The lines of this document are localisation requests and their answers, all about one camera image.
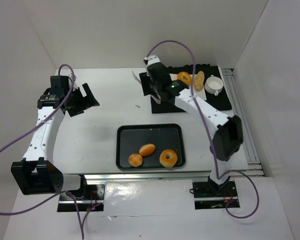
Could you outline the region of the metal tongs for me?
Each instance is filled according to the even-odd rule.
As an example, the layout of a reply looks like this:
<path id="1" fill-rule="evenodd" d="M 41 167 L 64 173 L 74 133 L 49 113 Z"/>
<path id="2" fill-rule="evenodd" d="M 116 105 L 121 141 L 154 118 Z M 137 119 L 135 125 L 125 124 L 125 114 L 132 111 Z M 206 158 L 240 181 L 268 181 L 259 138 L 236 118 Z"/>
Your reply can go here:
<path id="1" fill-rule="evenodd" d="M 132 72 L 133 78 L 141 85 L 142 84 L 141 80 L 137 77 L 137 75 L 135 74 L 135 72 L 133 70 L 131 72 Z"/>

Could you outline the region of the long tan bread loaf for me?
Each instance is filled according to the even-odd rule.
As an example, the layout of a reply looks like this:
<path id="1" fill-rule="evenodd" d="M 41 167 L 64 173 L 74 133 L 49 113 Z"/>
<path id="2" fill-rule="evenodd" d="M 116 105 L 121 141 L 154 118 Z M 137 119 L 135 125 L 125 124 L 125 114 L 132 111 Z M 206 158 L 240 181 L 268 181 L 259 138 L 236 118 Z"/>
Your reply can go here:
<path id="1" fill-rule="evenodd" d="M 203 71 L 199 71 L 194 77 L 194 88 L 197 92 L 201 91 L 204 87 L 205 82 L 205 73 Z"/>

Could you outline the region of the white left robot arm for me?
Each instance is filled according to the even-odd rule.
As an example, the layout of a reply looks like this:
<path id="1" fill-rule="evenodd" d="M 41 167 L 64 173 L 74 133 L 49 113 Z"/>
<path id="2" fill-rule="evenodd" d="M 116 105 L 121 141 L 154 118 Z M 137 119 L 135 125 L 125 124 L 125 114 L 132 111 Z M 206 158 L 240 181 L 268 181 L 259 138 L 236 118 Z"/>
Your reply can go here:
<path id="1" fill-rule="evenodd" d="M 62 173 L 53 164 L 57 134 L 65 114 L 74 117 L 99 106 L 89 85 L 71 88 L 65 75 L 50 77 L 50 87 L 37 101 L 37 123 L 21 161 L 13 162 L 11 173 L 24 195 L 77 191 L 84 184 L 81 174 Z"/>

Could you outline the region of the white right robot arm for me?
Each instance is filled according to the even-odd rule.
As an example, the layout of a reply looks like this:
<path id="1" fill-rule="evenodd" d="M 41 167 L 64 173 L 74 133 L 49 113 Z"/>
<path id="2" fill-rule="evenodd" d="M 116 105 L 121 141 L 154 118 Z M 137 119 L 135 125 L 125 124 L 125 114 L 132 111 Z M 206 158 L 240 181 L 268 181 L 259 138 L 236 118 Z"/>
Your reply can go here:
<path id="1" fill-rule="evenodd" d="M 241 119 L 218 111 L 181 80 L 172 80 L 168 68 L 156 55 L 146 56 L 143 62 L 146 69 L 140 79 L 143 94 L 150 95 L 158 104 L 169 103 L 203 124 L 214 160 L 208 180 L 223 187 L 230 179 L 233 155 L 243 143 Z"/>

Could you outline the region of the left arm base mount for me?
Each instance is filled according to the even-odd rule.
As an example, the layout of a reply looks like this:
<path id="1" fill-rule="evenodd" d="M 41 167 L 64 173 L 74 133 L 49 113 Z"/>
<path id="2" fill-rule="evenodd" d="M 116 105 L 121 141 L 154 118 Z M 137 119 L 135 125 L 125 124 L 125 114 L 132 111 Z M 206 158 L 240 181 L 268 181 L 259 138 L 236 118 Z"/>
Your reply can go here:
<path id="1" fill-rule="evenodd" d="M 103 212 L 105 188 L 104 182 L 88 184 L 82 175 L 79 189 L 69 190 L 59 196 L 57 212 Z"/>

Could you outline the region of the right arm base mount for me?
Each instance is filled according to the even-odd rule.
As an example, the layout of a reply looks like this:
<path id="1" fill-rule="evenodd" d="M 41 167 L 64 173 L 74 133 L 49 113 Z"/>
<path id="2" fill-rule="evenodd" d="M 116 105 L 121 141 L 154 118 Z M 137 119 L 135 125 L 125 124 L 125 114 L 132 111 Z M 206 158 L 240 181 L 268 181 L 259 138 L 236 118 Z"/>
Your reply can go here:
<path id="1" fill-rule="evenodd" d="M 240 202 L 234 181 L 229 181 L 221 190 L 214 189 L 209 182 L 193 182 L 189 193 L 194 197 L 196 210 L 239 208 Z"/>

